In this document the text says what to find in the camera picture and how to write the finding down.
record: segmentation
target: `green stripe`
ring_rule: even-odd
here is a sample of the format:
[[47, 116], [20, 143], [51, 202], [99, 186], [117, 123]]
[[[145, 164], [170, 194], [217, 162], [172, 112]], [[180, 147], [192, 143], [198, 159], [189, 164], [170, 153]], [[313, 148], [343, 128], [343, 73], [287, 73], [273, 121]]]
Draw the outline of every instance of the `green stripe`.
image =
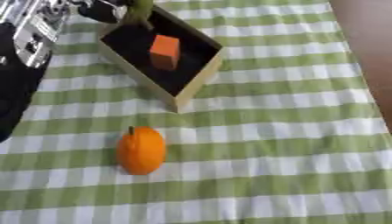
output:
[[[250, 207], [243, 207], [245, 214], [249, 213]], [[274, 217], [274, 218], [247, 218], [238, 220], [210, 220], [187, 222], [186, 224], [375, 224], [390, 223], [392, 213], [347, 213], [347, 214], [329, 214], [327, 216], [311, 217]], [[184, 224], [184, 222], [173, 222], [172, 224]]]
[[[331, 78], [328, 80], [291, 80], [259, 83], [205, 85], [193, 98], [238, 97], [248, 95], [292, 95], [347, 89], [364, 89], [362, 76]], [[151, 94], [142, 86], [79, 89], [56, 92], [37, 92], [31, 105], [59, 105], [68, 103], [122, 102], [129, 99], [150, 99]]]
[[312, 4], [327, 4], [326, 0], [215, 0], [215, 1], [186, 1], [186, 2], [168, 2], [159, 3], [158, 5], [165, 8], [168, 11], [184, 11], [184, 10], [206, 10], [215, 8], [245, 8], [245, 7], [257, 7], [261, 5], [265, 6], [291, 6], [291, 5], [312, 5]]
[[[325, 153], [372, 152], [391, 148], [389, 139], [389, 134], [379, 134], [373, 136], [326, 136], [322, 139], [262, 140], [245, 143], [171, 144], [167, 145], [165, 161], [183, 163], [262, 157], [304, 157]], [[14, 172], [113, 166], [117, 165], [115, 153], [115, 143], [113, 143], [113, 148], [99, 150], [57, 151], [43, 147], [42, 151], [34, 153], [0, 154], [0, 170]]]
[[[345, 41], [341, 31], [309, 32], [292, 35], [266, 35], [248, 37], [215, 37], [224, 46], [293, 46], [308, 43], [338, 43]], [[57, 45], [56, 54], [98, 53], [96, 43]]]
[[[236, 70], [253, 70], [277, 67], [307, 67], [314, 65], [336, 65], [354, 63], [356, 59], [351, 52], [332, 52], [320, 54], [304, 54], [290, 57], [270, 57], [260, 59], [224, 59], [222, 72]], [[47, 78], [72, 78], [97, 74], [122, 74], [120, 68], [110, 64], [91, 64], [88, 66], [50, 67]]]
[[[0, 191], [0, 198], [3, 199], [3, 203], [0, 203], [0, 211], [74, 207], [75, 205], [79, 207], [113, 206], [257, 195], [361, 192], [388, 188], [389, 185], [386, 182], [378, 180], [390, 179], [391, 174], [391, 171], [367, 171], [299, 176], [258, 176], [253, 177], [251, 181], [249, 178], [220, 178], [219, 180], [187, 182], [167, 181], [131, 185]], [[232, 186], [234, 190], [228, 190], [224, 188], [225, 186]]]
[[338, 107], [283, 108], [283, 109], [228, 109], [195, 112], [184, 115], [174, 113], [140, 114], [110, 117], [86, 117], [52, 119], [46, 121], [22, 121], [13, 136], [57, 135], [66, 133], [112, 132], [135, 126], [154, 127], [210, 127], [239, 125], [243, 123], [306, 123], [330, 122], [349, 118], [379, 117], [374, 105], [346, 104]]
[[[332, 22], [335, 17], [332, 12], [319, 14], [290, 14], [290, 15], [265, 15], [259, 17], [224, 17], [217, 16], [211, 18], [190, 18], [184, 19], [189, 25], [196, 29], [212, 28], [220, 25], [232, 25], [236, 27], [247, 27], [254, 25], [294, 25], [294, 24], [312, 24], [319, 22]], [[70, 24], [64, 33], [70, 32], [96, 32], [102, 28], [99, 24], [78, 23]]]

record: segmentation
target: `box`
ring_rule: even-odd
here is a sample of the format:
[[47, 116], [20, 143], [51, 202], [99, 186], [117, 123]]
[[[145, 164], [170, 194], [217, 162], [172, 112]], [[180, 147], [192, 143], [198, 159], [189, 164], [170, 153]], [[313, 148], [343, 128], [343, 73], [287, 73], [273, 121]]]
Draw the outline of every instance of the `box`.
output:
[[[138, 83], [179, 112], [218, 71], [222, 45], [169, 12], [154, 6], [150, 22], [153, 32], [142, 26], [110, 24], [99, 35], [101, 53]], [[151, 64], [149, 50], [157, 34], [180, 41], [180, 58], [175, 71]]]

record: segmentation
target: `green toy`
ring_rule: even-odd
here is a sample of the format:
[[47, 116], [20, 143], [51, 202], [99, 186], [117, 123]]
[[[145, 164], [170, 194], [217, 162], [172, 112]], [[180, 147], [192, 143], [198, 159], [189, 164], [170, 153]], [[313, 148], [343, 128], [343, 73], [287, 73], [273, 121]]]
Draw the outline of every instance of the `green toy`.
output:
[[154, 6], [153, 0], [126, 0], [128, 11], [125, 14], [122, 22], [126, 25], [143, 25], [149, 31], [154, 29], [154, 26], [149, 22], [149, 17]]

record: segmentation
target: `white stripe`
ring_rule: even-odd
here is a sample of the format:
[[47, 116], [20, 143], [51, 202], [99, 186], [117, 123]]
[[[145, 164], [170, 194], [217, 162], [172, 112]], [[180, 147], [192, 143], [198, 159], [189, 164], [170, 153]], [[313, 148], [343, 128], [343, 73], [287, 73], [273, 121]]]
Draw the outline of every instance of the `white stripe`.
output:
[[[164, 211], [180, 211], [181, 215], [168, 215], [164, 220], [145, 220], [147, 217], [138, 216], [143, 221], [148, 221], [151, 224], [160, 224], [169, 221], [170, 223], [188, 222], [184, 220], [186, 217], [184, 213], [192, 211], [193, 208], [198, 207], [204, 214], [213, 213], [212, 216], [201, 215], [200, 221], [235, 221], [238, 218], [272, 218], [274, 214], [281, 214], [281, 217], [297, 218], [302, 217], [303, 212], [306, 211], [307, 216], [324, 216], [324, 215], [339, 215], [339, 214], [376, 214], [383, 212], [390, 212], [392, 206], [389, 203], [392, 190], [372, 190], [365, 192], [328, 192], [320, 194], [299, 194], [299, 195], [270, 195], [270, 196], [255, 196], [255, 197], [235, 197], [235, 198], [218, 198], [218, 199], [193, 199], [186, 200], [185, 203], [177, 201], [165, 202], [151, 202], [146, 204], [124, 204], [115, 206], [117, 210], [126, 211], [152, 211], [156, 208], [165, 208]], [[95, 206], [103, 210], [111, 210], [113, 206]], [[94, 208], [91, 206], [74, 206], [73, 210], [77, 211], [79, 216], [74, 217], [74, 223], [92, 223], [93, 216], [91, 211]], [[242, 211], [237, 215], [230, 215], [233, 211]], [[58, 213], [68, 214], [69, 208], [57, 208]], [[24, 210], [24, 211], [3, 211], [1, 216], [9, 216], [10, 222], [16, 221], [23, 215], [39, 215], [42, 209]], [[130, 216], [129, 223], [140, 223], [141, 220], [133, 220], [137, 217]], [[112, 216], [114, 223], [122, 223], [123, 217], [118, 219]]]
[[[347, 103], [373, 102], [367, 89], [345, 89], [302, 94], [262, 94], [251, 96], [213, 97], [191, 99], [182, 114], [222, 109], [306, 109], [332, 107]], [[47, 121], [52, 119], [89, 118], [107, 116], [132, 116], [139, 113], [167, 113], [160, 100], [131, 99], [115, 102], [69, 103], [60, 105], [31, 105], [23, 121]]]
[[[312, 32], [338, 32], [340, 29], [334, 22], [317, 22], [317, 23], [298, 23], [298, 24], [271, 24], [271, 25], [252, 25], [252, 26], [239, 26], [235, 27], [232, 25], [220, 25], [212, 28], [200, 28], [198, 29], [201, 32], [204, 32], [206, 35], [210, 37], [248, 37], [248, 36], [265, 36], [265, 35], [293, 35], [293, 34], [303, 34], [303, 33], [312, 33]], [[80, 37], [79, 39], [83, 44], [85, 43], [95, 43], [94, 34], [90, 34], [90, 41], [87, 42], [86, 37]], [[70, 41], [71, 37], [64, 37], [62, 40], [62, 44], [76, 44], [75, 41]]]
[[[368, 164], [366, 170], [363, 167], [347, 166], [351, 163], [356, 163], [358, 159]], [[328, 163], [330, 166], [329, 169], [320, 170], [319, 167], [322, 167], [325, 163]], [[200, 162], [166, 162], [158, 170], [151, 173], [149, 178], [129, 178], [129, 175], [120, 169], [120, 167], [113, 169], [111, 166], [91, 166], [86, 168], [64, 168], [43, 171], [0, 171], [0, 175], [3, 176], [3, 181], [0, 183], [0, 191], [41, 188], [42, 185], [31, 185], [31, 182], [33, 179], [46, 179], [46, 177], [49, 177], [49, 182], [45, 187], [63, 188], [113, 184], [112, 178], [100, 179], [100, 174], [110, 175], [110, 177], [115, 176], [115, 183], [117, 185], [128, 185], [146, 183], [147, 181], [149, 183], [166, 181], [187, 182], [206, 179], [256, 178], [269, 175], [297, 176], [305, 174], [371, 172], [384, 170], [386, 167], [390, 167], [391, 163], [392, 150], [378, 150], [374, 152], [320, 154], [307, 157], [251, 157], [247, 159]]]
[[56, 44], [59, 46], [95, 44], [96, 40], [96, 32], [69, 32], [59, 36]]
[[[382, 118], [352, 118], [346, 120], [338, 120], [333, 122], [259, 122], [244, 123], [239, 125], [225, 126], [227, 132], [236, 133], [243, 131], [242, 141], [262, 141], [272, 139], [293, 139], [308, 138], [319, 139], [329, 136], [369, 136], [376, 134], [388, 133], [385, 122]], [[307, 130], [309, 128], [317, 128], [317, 131], [310, 133], [302, 133], [298, 130]], [[157, 128], [157, 130], [165, 137], [168, 144], [219, 144], [222, 143], [220, 138], [211, 138], [211, 134], [219, 135], [217, 132], [221, 130], [221, 126], [201, 127], [201, 128]], [[190, 137], [186, 142], [177, 139], [180, 133], [182, 137]], [[103, 133], [80, 133], [80, 134], [60, 134], [60, 135], [44, 135], [44, 136], [14, 136], [0, 144], [0, 154], [13, 154], [21, 152], [38, 152], [38, 151], [68, 151], [72, 149], [89, 149], [99, 150], [112, 148], [119, 139], [119, 132], [103, 132]], [[35, 145], [29, 145], [22, 151], [12, 148], [15, 145], [24, 145], [27, 141], [57, 142], [58, 147], [45, 148]], [[233, 143], [235, 140], [228, 139], [224, 143]]]
[[[213, 84], [233, 84], [270, 81], [329, 80], [361, 76], [357, 64], [289, 66], [246, 71], [218, 72]], [[41, 93], [82, 89], [110, 89], [135, 87], [137, 83], [126, 74], [97, 74], [83, 77], [54, 79], [48, 76], [39, 85]]]
[[[262, 59], [271, 57], [291, 57], [317, 53], [346, 53], [341, 42], [328, 44], [309, 43], [305, 45], [274, 46], [228, 46], [224, 48], [228, 59]], [[78, 53], [54, 55], [50, 67], [83, 67], [103, 63], [99, 53]]]
[[[321, 14], [331, 12], [326, 3], [312, 4], [312, 5], [259, 5], [252, 7], [225, 7], [213, 9], [197, 9], [197, 10], [170, 10], [169, 12], [181, 19], [209, 19], [218, 16], [225, 16], [225, 18], [252, 18], [266, 15], [303, 15], [303, 14]], [[96, 21], [82, 17], [80, 15], [71, 15], [67, 21], [68, 25], [87, 23], [95, 24]]]

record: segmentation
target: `green object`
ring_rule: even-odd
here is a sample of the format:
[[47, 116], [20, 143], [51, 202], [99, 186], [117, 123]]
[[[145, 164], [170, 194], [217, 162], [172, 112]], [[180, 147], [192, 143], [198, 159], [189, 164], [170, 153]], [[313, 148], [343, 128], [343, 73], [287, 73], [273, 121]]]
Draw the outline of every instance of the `green object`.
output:
[[128, 7], [127, 14], [125, 14], [123, 23], [126, 25], [143, 25], [147, 29], [152, 30], [153, 26], [149, 22], [152, 7], [154, 6], [153, 0], [128, 0], [131, 1]]
[[[327, 0], [159, 5], [225, 46], [220, 72], [173, 114], [73, 20], [0, 144], [0, 223], [392, 223], [392, 139]], [[116, 167], [130, 125], [167, 142], [149, 176]]]

